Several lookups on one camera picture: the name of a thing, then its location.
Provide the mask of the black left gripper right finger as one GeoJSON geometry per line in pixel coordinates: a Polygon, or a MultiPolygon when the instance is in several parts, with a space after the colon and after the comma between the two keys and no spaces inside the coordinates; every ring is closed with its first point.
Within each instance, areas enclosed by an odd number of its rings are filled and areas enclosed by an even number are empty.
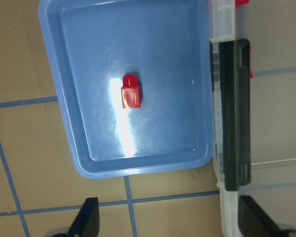
{"type": "Polygon", "coordinates": [[[244,237],[286,236],[251,196],[239,197],[238,228],[244,237]]]}

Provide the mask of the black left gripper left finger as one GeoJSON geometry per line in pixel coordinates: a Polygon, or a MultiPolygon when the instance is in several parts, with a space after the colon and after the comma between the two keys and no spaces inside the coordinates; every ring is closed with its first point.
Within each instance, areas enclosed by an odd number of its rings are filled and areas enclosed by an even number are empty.
{"type": "Polygon", "coordinates": [[[100,214],[98,198],[87,198],[67,234],[70,237],[97,237],[99,230],[100,214]]]}

